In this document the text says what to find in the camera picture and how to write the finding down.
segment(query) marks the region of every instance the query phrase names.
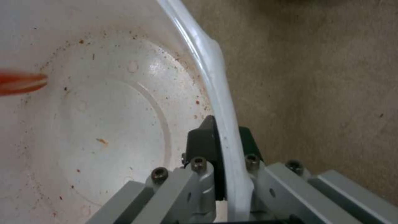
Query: screw head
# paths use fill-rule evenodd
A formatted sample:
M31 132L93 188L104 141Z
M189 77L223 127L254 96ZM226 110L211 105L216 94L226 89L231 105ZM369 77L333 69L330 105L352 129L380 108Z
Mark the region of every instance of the screw head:
M185 166L185 162L187 160L187 154L184 152L181 154L181 163Z
M304 166L298 160L291 159L285 163L285 166L298 176L304 173Z
M201 173L207 169L207 161L203 157L195 157L191 160L191 169L194 172Z
M161 185L169 176L169 172L164 167L158 167L152 170L151 179L154 184Z
M260 158L256 154L247 154L245 156L245 163L247 170L258 170L258 168L260 167Z

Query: gray metal bar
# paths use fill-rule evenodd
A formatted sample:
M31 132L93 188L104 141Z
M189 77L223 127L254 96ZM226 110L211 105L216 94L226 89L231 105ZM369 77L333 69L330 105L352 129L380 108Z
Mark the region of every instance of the gray metal bar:
M398 208L334 170L308 181L364 223L398 223Z
M198 174L177 168L169 174L133 223L188 223L201 194Z
M295 215L304 223L360 223L281 163L260 163L255 194L279 219Z
M131 223L153 194L153 190L145 184L129 181L87 221L87 224Z

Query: brown background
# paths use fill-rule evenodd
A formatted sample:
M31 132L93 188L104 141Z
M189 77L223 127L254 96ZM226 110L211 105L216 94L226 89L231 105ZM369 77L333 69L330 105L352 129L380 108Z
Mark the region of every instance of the brown background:
M398 205L397 1L183 2L268 164L335 169Z

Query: orange object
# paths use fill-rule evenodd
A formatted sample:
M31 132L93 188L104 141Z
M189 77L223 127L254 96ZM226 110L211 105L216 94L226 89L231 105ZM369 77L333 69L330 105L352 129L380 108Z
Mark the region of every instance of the orange object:
M47 85L45 74L0 69L0 96L33 92Z

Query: brown speck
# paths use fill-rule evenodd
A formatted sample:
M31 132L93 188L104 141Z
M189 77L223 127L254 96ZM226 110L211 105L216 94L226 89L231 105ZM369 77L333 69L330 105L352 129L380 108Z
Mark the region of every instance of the brown speck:
M103 140L102 138L96 138L96 140L104 144L105 147L108 146L108 142Z

